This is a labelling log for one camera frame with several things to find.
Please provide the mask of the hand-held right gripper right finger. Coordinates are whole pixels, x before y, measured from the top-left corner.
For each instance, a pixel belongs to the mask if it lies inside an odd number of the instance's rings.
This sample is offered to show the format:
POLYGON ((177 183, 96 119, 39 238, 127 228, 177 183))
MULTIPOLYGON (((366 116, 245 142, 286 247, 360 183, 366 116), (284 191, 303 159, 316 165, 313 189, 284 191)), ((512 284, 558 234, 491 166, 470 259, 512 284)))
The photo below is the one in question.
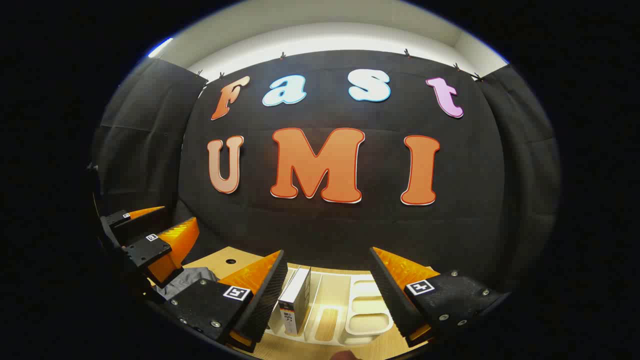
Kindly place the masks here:
POLYGON ((438 272, 377 247, 369 253, 370 273, 410 347, 448 341, 505 301, 504 292, 457 269, 438 272))

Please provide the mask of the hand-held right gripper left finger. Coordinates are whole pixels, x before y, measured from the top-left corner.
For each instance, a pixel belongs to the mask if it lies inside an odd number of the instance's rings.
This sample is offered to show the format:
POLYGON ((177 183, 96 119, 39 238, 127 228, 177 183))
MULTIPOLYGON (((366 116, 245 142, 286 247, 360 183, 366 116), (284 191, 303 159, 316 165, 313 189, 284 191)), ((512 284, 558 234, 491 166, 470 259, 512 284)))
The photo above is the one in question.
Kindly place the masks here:
POLYGON ((208 341, 253 353, 287 272, 284 251, 275 251, 218 281, 195 281, 165 301, 164 311, 208 341))

